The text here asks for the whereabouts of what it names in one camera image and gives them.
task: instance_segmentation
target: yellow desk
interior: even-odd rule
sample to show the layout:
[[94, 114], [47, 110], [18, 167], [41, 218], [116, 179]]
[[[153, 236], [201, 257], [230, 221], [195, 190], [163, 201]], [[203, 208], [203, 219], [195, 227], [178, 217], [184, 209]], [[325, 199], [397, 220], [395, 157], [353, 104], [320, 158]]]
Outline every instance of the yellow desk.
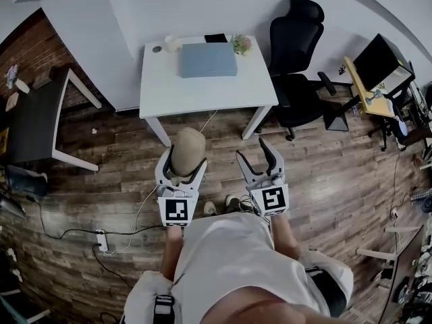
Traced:
[[366, 98], [373, 97], [373, 92], [366, 91], [362, 80], [357, 74], [356, 67], [352, 63], [349, 57], [344, 57], [346, 62], [346, 68], [351, 75], [352, 81], [354, 83], [355, 94], [360, 96], [360, 100], [363, 105], [363, 110], [368, 114], [382, 115], [387, 117], [394, 117], [394, 113], [389, 109], [387, 104], [387, 99], [385, 97], [379, 97], [372, 100], [372, 104], [368, 105], [366, 103]]

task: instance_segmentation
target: floor board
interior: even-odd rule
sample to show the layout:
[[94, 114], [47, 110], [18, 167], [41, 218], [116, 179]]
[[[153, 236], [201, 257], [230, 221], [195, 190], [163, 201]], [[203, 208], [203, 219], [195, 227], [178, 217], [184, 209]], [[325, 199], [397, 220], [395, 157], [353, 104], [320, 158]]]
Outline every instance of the floor board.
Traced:
[[[349, 91], [338, 88], [336, 101], [346, 102]], [[172, 139], [178, 130], [200, 129], [213, 112], [161, 118]], [[240, 135], [254, 109], [218, 112], [204, 130], [209, 165], [200, 188], [195, 217], [203, 215], [203, 203], [212, 200], [221, 206], [228, 193], [246, 193], [245, 181], [236, 161], [241, 150], [258, 169], [265, 158], [257, 136], [242, 140]], [[370, 115], [347, 114], [349, 132], [328, 132], [322, 119], [295, 129], [296, 139], [288, 142], [286, 131], [270, 121], [262, 137], [283, 155], [290, 187], [290, 221], [302, 245], [348, 264], [355, 275], [351, 304], [378, 316], [383, 296], [369, 279], [380, 265], [376, 260], [355, 254], [358, 247], [392, 251], [394, 239], [383, 233], [391, 224], [389, 208], [394, 195], [394, 172], [398, 149], [389, 139], [381, 151], [379, 133], [367, 132], [374, 126]], [[66, 153], [99, 164], [94, 173], [58, 161], [40, 161], [34, 169], [47, 172], [49, 194], [42, 202], [47, 231], [59, 235], [67, 228], [129, 232], [141, 202], [154, 188], [154, 169], [165, 147], [145, 121], [137, 115], [118, 116], [108, 108], [92, 108], [61, 116], [58, 147]], [[427, 171], [412, 164], [412, 155], [421, 143], [400, 154], [396, 172], [399, 204], [413, 186], [427, 186]], [[99, 322], [99, 313], [122, 315], [129, 288], [115, 275], [104, 271], [92, 255], [94, 235], [68, 234], [62, 240], [44, 236], [38, 207], [19, 198], [27, 212], [25, 222], [0, 214], [2, 246], [13, 246], [24, 279], [23, 290], [41, 306], [50, 308], [57, 321]], [[398, 209], [398, 225], [415, 225], [426, 217], [409, 201]], [[154, 196], [145, 204], [138, 227], [159, 223]], [[161, 260], [164, 232], [155, 228], [135, 236], [124, 252], [99, 258], [108, 267], [134, 284], [142, 272], [157, 269]], [[127, 245], [127, 236], [109, 236], [110, 250]], [[345, 313], [347, 319], [355, 319]]]

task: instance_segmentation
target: brick wall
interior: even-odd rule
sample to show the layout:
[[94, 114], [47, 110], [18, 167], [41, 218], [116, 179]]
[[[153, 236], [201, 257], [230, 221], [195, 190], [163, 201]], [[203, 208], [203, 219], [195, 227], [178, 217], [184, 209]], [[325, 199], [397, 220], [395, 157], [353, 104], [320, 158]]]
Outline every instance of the brick wall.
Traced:
[[[18, 78], [31, 87], [35, 77], [50, 67], [69, 64], [76, 75], [98, 98], [100, 92], [88, 79], [82, 68], [72, 57], [66, 46], [49, 23], [41, 9], [22, 22], [7, 39], [0, 44], [0, 97], [7, 100], [16, 88], [6, 87], [4, 75], [17, 64]], [[68, 84], [63, 101], [63, 108], [73, 107], [88, 102], [71, 83]]]

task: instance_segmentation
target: white shirt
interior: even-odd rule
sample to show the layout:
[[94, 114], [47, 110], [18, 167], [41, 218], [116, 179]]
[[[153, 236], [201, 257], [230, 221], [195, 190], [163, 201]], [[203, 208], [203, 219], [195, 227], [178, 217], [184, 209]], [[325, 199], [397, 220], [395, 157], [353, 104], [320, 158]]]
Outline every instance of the white shirt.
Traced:
[[152, 324], [155, 296], [175, 298], [175, 323], [199, 324], [226, 294], [260, 287], [291, 304], [303, 304], [329, 316], [329, 309], [305, 267], [326, 269], [349, 302], [353, 277], [349, 267], [315, 251], [295, 261], [274, 251], [265, 221], [250, 213], [230, 213], [194, 220], [184, 232], [184, 246], [174, 286], [160, 273], [144, 272], [125, 305], [126, 324]]

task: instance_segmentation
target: chair headrest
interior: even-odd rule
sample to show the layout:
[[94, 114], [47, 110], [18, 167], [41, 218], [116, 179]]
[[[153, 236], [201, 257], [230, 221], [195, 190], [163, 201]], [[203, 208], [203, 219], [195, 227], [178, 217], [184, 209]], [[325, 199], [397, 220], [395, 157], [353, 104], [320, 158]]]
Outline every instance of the chair headrest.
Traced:
[[324, 21], [324, 11], [320, 5], [311, 0], [290, 0], [290, 10], [286, 17], [322, 23]]

